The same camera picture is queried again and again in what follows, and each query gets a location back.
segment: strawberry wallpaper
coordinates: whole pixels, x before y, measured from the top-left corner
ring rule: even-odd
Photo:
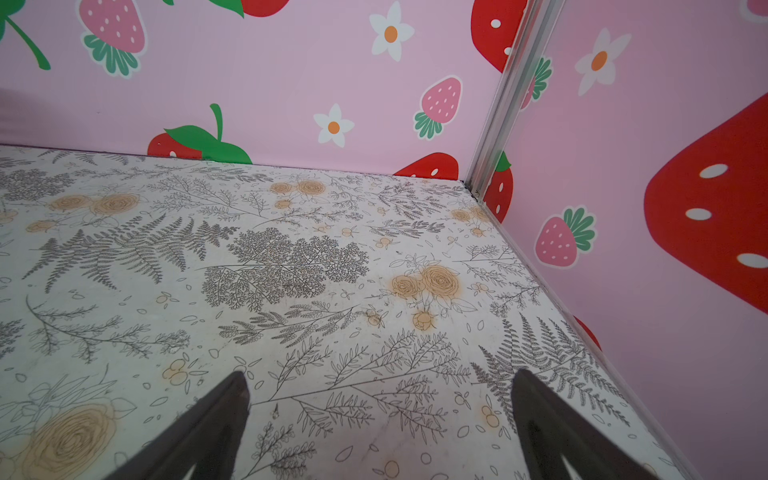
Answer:
[[[704,478],[765,476],[766,45],[765,0],[566,2],[485,197]]]
[[[456,180],[512,3],[0,2],[0,143]]]

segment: green stem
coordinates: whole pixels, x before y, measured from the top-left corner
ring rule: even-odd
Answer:
[[[18,25],[16,25],[13,20],[11,20],[11,17],[5,16],[5,21],[13,27],[14,30],[16,30],[16,33],[19,34],[19,36],[22,37],[22,40],[29,45],[29,48],[32,50],[32,53],[35,54],[35,58],[38,60],[38,66],[42,68],[43,70],[51,70],[51,64],[48,63],[48,59],[43,55],[43,52],[40,51],[40,48],[38,48],[37,45],[32,41],[31,38],[27,36],[27,34],[24,33],[23,30],[21,30]]]
[[[216,117],[216,129],[217,129],[217,136],[216,138],[218,141],[221,141],[221,134],[224,130],[223,125],[223,117],[221,115],[221,107],[219,107],[219,104],[210,104],[210,109],[214,111],[214,117]]]

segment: floral patterned floor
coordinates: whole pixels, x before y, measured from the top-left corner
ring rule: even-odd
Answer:
[[[520,368],[680,478],[459,182],[0,146],[0,272],[0,480],[101,478],[233,370],[236,480],[520,480]]]

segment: white seed dot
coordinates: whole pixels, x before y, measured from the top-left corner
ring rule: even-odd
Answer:
[[[752,268],[768,268],[768,258],[758,255],[757,253],[742,253],[736,260],[739,260],[744,266],[751,266]]]
[[[708,220],[712,217],[712,212],[703,208],[691,208],[685,212],[685,216],[691,220]]]
[[[699,177],[702,178],[715,178],[725,173],[728,170],[728,166],[725,164],[715,164],[703,169],[699,172]]]

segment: white flower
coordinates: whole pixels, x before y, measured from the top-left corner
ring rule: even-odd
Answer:
[[[344,147],[344,134],[355,126],[350,120],[342,120],[339,104],[333,104],[327,115],[315,114],[315,122],[322,128],[317,141],[324,144],[333,140],[340,147]]]
[[[584,75],[578,87],[579,97],[587,93],[594,81],[603,85],[610,85],[616,79],[616,65],[614,60],[624,51],[629,44],[632,35],[626,34],[611,41],[611,34],[607,28],[603,28],[594,42],[592,53],[585,55],[576,62],[576,71]]]
[[[406,41],[413,36],[413,27],[405,23],[400,23],[400,2],[395,2],[389,7],[386,18],[383,15],[373,14],[370,17],[373,31],[379,34],[373,41],[371,53],[378,55],[389,50],[389,55],[400,61],[402,55],[401,41]]]

